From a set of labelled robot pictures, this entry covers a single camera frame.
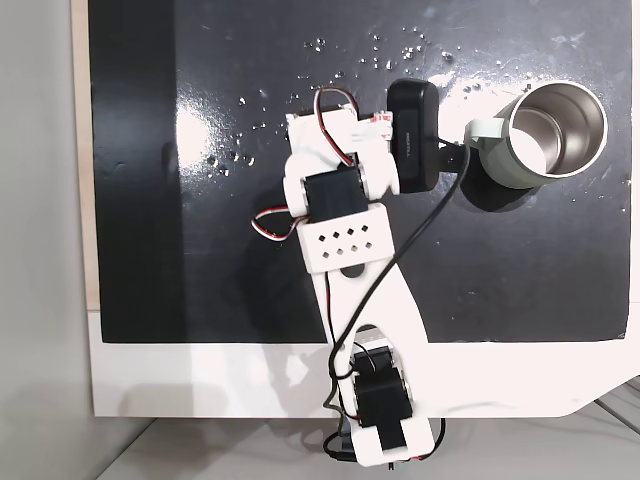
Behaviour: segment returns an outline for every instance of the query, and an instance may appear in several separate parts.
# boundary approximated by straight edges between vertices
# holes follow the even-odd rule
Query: table surface
[[[437,232],[432,231],[416,246],[417,260],[402,265],[423,312],[430,341],[449,342],[434,343],[430,352],[433,363],[438,365],[438,371],[426,373],[439,392],[434,395],[433,415],[569,413],[638,373],[637,365],[627,365],[625,360],[633,358],[635,343],[640,341],[640,332],[633,335],[637,331],[632,321],[633,304],[627,325],[631,24],[628,15],[614,17],[605,11],[594,14],[594,9],[605,8],[595,2],[588,9],[578,9],[577,5],[569,1],[553,8],[536,1],[431,2],[407,8],[395,14],[393,20],[393,4],[386,2],[368,9],[352,5],[349,8],[353,10],[342,9],[343,13],[351,13],[344,18],[323,16],[312,10],[303,12],[302,7],[293,9],[296,11],[278,7],[271,12],[278,15],[256,29],[251,26],[267,18],[269,8],[275,8],[275,4],[265,4],[260,7],[264,11],[254,9],[250,13],[236,10],[239,7],[232,2],[216,7],[215,11],[209,2],[178,4],[172,11],[175,23],[164,25],[175,28],[176,42],[168,35],[172,41],[157,45],[156,54],[165,58],[162,54],[166,54],[166,49],[183,52],[170,58],[172,78],[158,87],[157,78],[152,78],[161,73],[156,65],[156,70],[142,79],[154,88],[144,94],[140,89],[133,92],[140,97],[140,105],[145,106],[144,115],[161,119],[167,112],[154,111],[148,105],[166,101],[160,90],[173,88],[172,109],[177,107],[176,117],[172,110],[167,118],[174,123],[156,122],[161,125],[147,132],[146,140],[131,131],[130,125],[117,126],[119,115],[122,118],[123,113],[134,111],[123,101],[132,92],[127,91],[124,82],[105,73],[113,64],[108,61],[101,66],[92,64],[96,128],[93,170],[86,161],[91,159],[91,151],[87,151],[91,141],[86,135],[86,119],[90,115],[86,108],[88,88],[86,82],[84,87],[78,85],[78,80],[88,79],[89,17],[86,5],[77,1],[74,50],[76,94],[85,100],[84,108],[82,102],[78,106],[78,129],[88,307],[100,309],[103,315],[115,319],[112,323],[115,327],[107,330],[104,322],[101,325],[99,313],[89,316],[96,413],[325,415],[319,408],[319,399],[328,383],[327,350],[321,345],[324,335],[315,299],[305,281],[297,242],[282,247],[262,242],[261,238],[252,237],[245,220],[258,207],[277,201],[281,195],[277,184],[288,146],[277,119],[287,111],[304,108],[313,93],[310,85],[335,81],[356,93],[363,110],[374,111],[384,106],[385,86],[394,78],[405,76],[405,69],[410,69],[412,76],[429,78],[441,87],[440,133],[452,140],[461,139],[467,120],[493,114],[527,83],[554,78],[575,80],[592,88],[603,101],[612,123],[609,146],[601,161],[584,176],[569,182],[496,205],[488,201],[500,199],[501,195],[495,195],[490,185],[489,193],[493,194],[489,195],[487,184],[474,176],[476,183],[470,183],[457,196],[447,221],[441,222]],[[614,8],[628,12],[629,5],[614,2],[607,6],[607,11]],[[155,15],[160,18],[158,10]],[[495,19],[494,10],[501,10],[506,16]],[[540,28],[541,19],[550,12],[555,13],[553,21]],[[298,21],[303,13],[308,13],[310,20],[305,17],[305,21]],[[349,30],[349,21],[345,20],[356,16],[363,26],[357,34]],[[234,18],[233,25],[225,24],[225,18]],[[296,22],[290,35],[276,35],[279,22],[291,18],[296,18]],[[610,28],[589,28],[593,18],[607,18]],[[484,33],[474,27],[475,22],[485,25]],[[610,48],[612,36],[620,45],[614,50]],[[238,37],[244,40],[238,43]],[[316,38],[324,39],[321,52],[315,51]],[[306,47],[305,41],[314,45]],[[424,53],[418,55],[414,50],[413,59],[403,59],[402,49],[413,45],[414,49],[420,46]],[[97,48],[100,51],[107,47]],[[229,63],[233,58],[229,49],[245,60]],[[281,54],[274,55],[274,50]],[[443,50],[452,53],[453,62],[443,60],[440,54]],[[373,65],[374,56],[379,57],[378,69]],[[218,59],[215,68],[199,71],[211,58]],[[391,70],[386,69],[386,60],[391,62]],[[265,70],[265,62],[272,64],[270,69]],[[167,65],[162,68],[169,71]],[[98,79],[106,81],[110,90],[100,93]],[[240,97],[246,100],[243,106],[238,104]],[[135,122],[147,125],[144,115],[134,115]],[[174,132],[174,128],[179,154],[177,176],[166,174],[171,173],[174,161],[171,146],[163,150],[164,144],[158,142],[166,132]],[[101,137],[100,133],[105,131],[108,134]],[[114,145],[105,142],[113,135],[125,140]],[[147,148],[140,147],[145,142],[147,147],[153,144],[158,152],[164,152],[164,156],[156,155],[153,160],[164,159],[165,163],[158,164],[164,170],[151,171],[151,179],[145,178],[150,173],[148,165],[127,161],[132,151],[135,155],[136,149]],[[255,163],[243,164],[242,158],[234,163],[229,159],[231,151],[241,157],[255,156]],[[102,308],[95,295],[97,263],[92,263],[95,227],[92,239],[93,219],[87,213],[93,210],[93,192],[87,186],[87,178],[93,173],[98,194],[101,258],[104,244],[117,246],[111,253],[108,252],[111,247],[106,247],[105,255],[118,251],[124,254],[124,262],[107,266],[106,273],[103,264],[100,265]],[[450,181],[449,176],[443,175],[443,181],[431,194],[388,200],[396,242],[406,237],[423,212],[437,202]],[[154,193],[154,185],[162,187],[160,195]],[[176,192],[178,203],[174,201]],[[151,225],[140,222],[145,208],[136,206],[134,198],[156,202],[153,208],[164,212],[159,229],[157,217],[151,219]],[[223,217],[229,209],[233,215]],[[143,258],[134,258],[140,257],[135,245],[129,250],[118,246],[122,233],[104,227],[127,210],[134,212],[131,221],[124,224],[129,229],[128,235],[137,235],[134,244],[160,233],[156,245],[165,249],[165,253],[167,249],[182,249],[186,253],[183,263],[171,256],[158,257],[155,247],[144,252]],[[178,235],[176,226],[182,227]],[[129,237],[129,247],[133,237]],[[149,286],[140,284],[148,279],[148,273],[141,276],[139,271],[128,271],[132,277],[128,286],[135,285],[137,289],[131,290],[130,297],[120,298],[117,308],[105,312],[105,307],[111,304],[106,302],[105,295],[110,295],[117,279],[113,272],[127,262],[137,265],[142,262],[151,268],[160,279],[151,286],[160,288],[156,289],[153,301],[145,301],[149,298],[145,290]],[[233,276],[232,270],[238,267],[242,275]],[[169,278],[171,285],[175,285],[176,279],[183,279],[187,288],[177,289],[167,282],[163,285]],[[633,302],[636,288],[633,275],[631,279]],[[135,315],[142,313],[138,330],[131,328],[131,323],[127,327],[127,320],[133,315],[131,311],[124,315],[123,308],[127,305]],[[172,324],[178,317],[187,317],[189,321]],[[233,321],[220,322],[217,320],[220,318]],[[450,343],[593,341],[622,338],[625,330],[625,340],[598,343]],[[110,335],[116,343],[108,343]],[[176,338],[178,342],[220,343],[169,344]],[[234,343],[243,340],[251,343]],[[118,344],[147,341],[159,343]],[[598,369],[596,359],[602,359],[603,355],[611,362],[609,365],[624,366],[594,379],[589,375]],[[543,365],[541,356],[546,359]],[[568,357],[573,357],[570,365],[564,361]],[[460,358],[469,362],[460,362]],[[576,378],[576,384],[566,385],[564,379],[568,376]],[[516,377],[528,380],[514,393],[512,390],[518,385],[513,382],[519,381],[513,380]],[[452,378],[459,379],[464,386],[451,387]],[[540,392],[551,391],[553,395],[541,396]]]

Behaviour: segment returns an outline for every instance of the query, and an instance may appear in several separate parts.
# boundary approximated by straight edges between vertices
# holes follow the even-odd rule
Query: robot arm
[[[324,119],[341,150],[357,158],[354,166],[340,166],[314,116],[289,115],[292,155],[283,185],[292,216],[311,218],[298,225],[298,238],[333,345],[395,253],[386,208],[376,200],[387,190],[398,194],[400,189],[390,153],[390,112],[358,121],[347,107],[325,113]],[[433,450],[429,419],[421,408],[428,394],[421,375],[429,368],[427,352],[420,312],[400,269],[393,266],[333,363],[361,465],[407,460]]]

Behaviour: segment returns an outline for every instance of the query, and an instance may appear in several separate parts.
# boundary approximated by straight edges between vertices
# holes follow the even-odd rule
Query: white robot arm
[[[377,202],[387,191],[400,193],[393,114],[359,120],[355,101],[340,93],[352,105],[319,113],[318,92],[315,115],[287,116],[292,153],[283,179],[332,345],[324,406],[340,413],[341,425],[349,419],[354,452],[332,451],[328,442],[325,450],[363,466],[422,459],[442,434],[434,442],[424,413],[427,334],[397,260],[448,202],[469,155],[450,193],[396,253],[387,210]],[[407,133],[408,156],[409,140]]]

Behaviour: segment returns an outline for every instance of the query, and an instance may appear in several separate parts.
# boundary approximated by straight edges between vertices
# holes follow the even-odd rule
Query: metal cup
[[[541,84],[507,105],[495,118],[473,120],[465,143],[496,182],[510,188],[539,187],[577,175],[607,143],[604,107],[573,82]]]

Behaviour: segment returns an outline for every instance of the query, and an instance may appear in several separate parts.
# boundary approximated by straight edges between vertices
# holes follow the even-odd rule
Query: black surface
[[[92,0],[104,340],[324,342],[297,240],[271,243],[249,220],[283,202],[281,123],[311,106],[310,85],[335,81],[373,112],[405,65],[420,78],[453,72],[441,92],[442,135],[443,111],[451,119],[465,102],[457,81],[499,95],[504,74],[526,83],[528,71],[588,86],[611,123],[598,163],[566,182],[513,195],[470,171],[400,265],[430,341],[624,336],[630,14],[622,0]],[[396,244],[450,183],[443,174],[430,193],[386,200]]]

